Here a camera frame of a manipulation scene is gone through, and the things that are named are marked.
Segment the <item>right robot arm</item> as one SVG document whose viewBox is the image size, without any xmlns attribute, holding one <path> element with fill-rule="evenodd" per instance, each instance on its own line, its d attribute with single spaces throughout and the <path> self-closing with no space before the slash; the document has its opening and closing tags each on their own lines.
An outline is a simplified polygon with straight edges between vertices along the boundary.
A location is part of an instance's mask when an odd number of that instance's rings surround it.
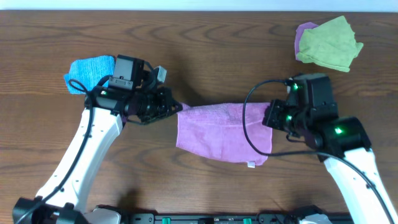
<svg viewBox="0 0 398 224">
<path fill-rule="evenodd" d="M 303 138 L 336 182 L 355 223 L 397 223 L 397 212 L 358 118 L 339 117 L 336 103 L 314 106 L 272 100 L 263 124 L 295 141 Z"/>
</svg>

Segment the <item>purple microfiber cloth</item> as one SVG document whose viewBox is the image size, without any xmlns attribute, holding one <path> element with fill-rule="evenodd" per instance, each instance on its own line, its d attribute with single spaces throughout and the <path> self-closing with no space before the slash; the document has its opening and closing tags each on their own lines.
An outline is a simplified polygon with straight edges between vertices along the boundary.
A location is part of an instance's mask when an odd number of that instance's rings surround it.
<svg viewBox="0 0 398 224">
<path fill-rule="evenodd" d="M 251 142 L 260 151 L 272 150 L 272 129 L 262 125 L 269 103 L 188 106 L 177 113 L 176 146 L 198 156 L 222 162 L 261 166 L 267 156 L 258 154 L 247 142 L 243 121 Z"/>
</svg>

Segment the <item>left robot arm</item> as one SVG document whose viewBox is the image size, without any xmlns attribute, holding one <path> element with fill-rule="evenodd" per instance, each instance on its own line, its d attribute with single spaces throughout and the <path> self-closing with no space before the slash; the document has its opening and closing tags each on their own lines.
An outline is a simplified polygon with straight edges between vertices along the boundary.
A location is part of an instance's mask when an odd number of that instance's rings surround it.
<svg viewBox="0 0 398 224">
<path fill-rule="evenodd" d="M 170 88 L 122 90 L 96 86 L 86 94 L 80 126 L 52 176 L 34 199 L 20 198 L 14 223 L 119 223 L 121 214 L 86 202 L 101 163 L 129 116 L 146 125 L 182 110 Z"/>
</svg>

